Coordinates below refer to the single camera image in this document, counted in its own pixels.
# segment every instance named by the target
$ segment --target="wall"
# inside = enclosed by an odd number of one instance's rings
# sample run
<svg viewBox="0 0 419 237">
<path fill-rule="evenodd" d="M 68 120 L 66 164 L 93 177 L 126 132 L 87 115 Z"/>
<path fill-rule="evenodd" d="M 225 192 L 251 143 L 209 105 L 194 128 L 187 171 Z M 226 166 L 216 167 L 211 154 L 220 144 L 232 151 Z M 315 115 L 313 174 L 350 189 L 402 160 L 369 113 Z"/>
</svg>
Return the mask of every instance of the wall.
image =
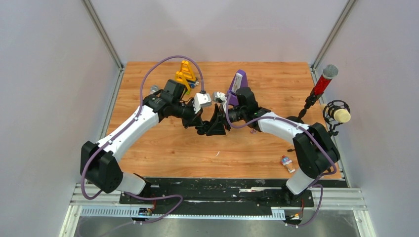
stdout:
<svg viewBox="0 0 419 237">
<path fill-rule="evenodd" d="M 0 29 L 0 236 L 58 236 L 117 68 L 81 1 L 1 1 Z"/>
<path fill-rule="evenodd" d="M 359 0 L 320 67 L 339 67 L 326 98 L 351 107 L 339 148 L 380 237 L 417 236 L 418 9 L 417 1 Z"/>
<path fill-rule="evenodd" d="M 128 61 L 313 62 L 346 0 L 92 0 Z"/>
</svg>

